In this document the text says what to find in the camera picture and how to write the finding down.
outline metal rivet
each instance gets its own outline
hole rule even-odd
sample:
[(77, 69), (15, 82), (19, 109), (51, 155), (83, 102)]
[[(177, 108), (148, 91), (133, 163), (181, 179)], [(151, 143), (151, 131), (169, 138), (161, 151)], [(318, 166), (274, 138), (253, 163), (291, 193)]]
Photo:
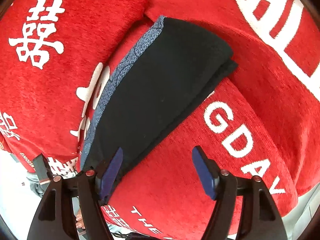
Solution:
[(61, 176), (55, 176), (54, 178), (53, 178), (53, 181), (54, 182), (58, 182), (58, 181), (60, 181), (60, 179), (61, 179)]
[(230, 174), (230, 172), (225, 169), (221, 170), (220, 172), (223, 176), (228, 176)]
[(256, 182), (261, 182), (261, 181), (262, 181), (262, 179), (261, 179), (259, 176), (257, 176), (257, 175), (253, 176), (252, 179), (253, 179), (254, 181), (256, 181)]
[(88, 170), (88, 171), (85, 172), (85, 174), (87, 176), (93, 176), (94, 175), (94, 170)]

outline gray fabric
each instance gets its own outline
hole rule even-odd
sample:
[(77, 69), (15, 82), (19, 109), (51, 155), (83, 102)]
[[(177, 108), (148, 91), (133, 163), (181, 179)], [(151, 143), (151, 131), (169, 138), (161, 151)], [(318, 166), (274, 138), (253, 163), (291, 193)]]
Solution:
[(111, 74), (98, 102), (96, 111), (93, 114), (91, 124), (84, 140), (84, 147), (82, 149), (80, 168), (82, 169), (89, 154), (95, 131), (100, 118), (103, 114), (106, 105), (108, 104), (111, 96), (120, 84), (123, 77), (129, 72), (137, 59), (145, 52), (155, 39), (160, 35), (163, 29), (164, 16), (160, 16), (154, 25), (138, 40), (138, 42), (130, 49), (128, 54), (121, 60), (114, 72)]
[(36, 173), (27, 172), (27, 179), (30, 182), (31, 191), (42, 198), (45, 189), (40, 185), (38, 175)]

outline red blanket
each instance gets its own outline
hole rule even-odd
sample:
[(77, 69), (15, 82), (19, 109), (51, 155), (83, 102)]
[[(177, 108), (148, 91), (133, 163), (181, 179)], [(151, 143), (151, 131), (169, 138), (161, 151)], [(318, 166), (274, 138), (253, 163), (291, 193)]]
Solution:
[(110, 73), (159, 15), (216, 33), (239, 66), (124, 177), (106, 220), (199, 239), (214, 203), (195, 145), (236, 176), (263, 177), (286, 215), (320, 178), (320, 33), (299, 0), (16, 0), (0, 22), (0, 147), (29, 171), (41, 152), (55, 174), (72, 171)]

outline folded black fabric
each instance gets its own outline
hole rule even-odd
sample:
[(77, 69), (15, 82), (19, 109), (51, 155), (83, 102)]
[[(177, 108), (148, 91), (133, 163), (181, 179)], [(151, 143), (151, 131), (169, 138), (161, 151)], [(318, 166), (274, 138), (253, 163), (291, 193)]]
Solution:
[(181, 20), (163, 21), (106, 105), (84, 169), (121, 147), (119, 182), (236, 68), (231, 48), (215, 34)]

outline white floor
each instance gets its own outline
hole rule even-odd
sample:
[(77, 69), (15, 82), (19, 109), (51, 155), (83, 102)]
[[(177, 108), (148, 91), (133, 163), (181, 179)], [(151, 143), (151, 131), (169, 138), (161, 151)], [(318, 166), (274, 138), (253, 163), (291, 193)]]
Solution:
[[(33, 216), (41, 200), (30, 190), (26, 173), (21, 163), (16, 163), (9, 153), (0, 150), (0, 214), (18, 240), (27, 239)], [(289, 240), (296, 240), (300, 236), (319, 203), (319, 184), (299, 197), (298, 205), (283, 217)], [(113, 231), (128, 233), (127, 229), (120, 227), (113, 228)]]

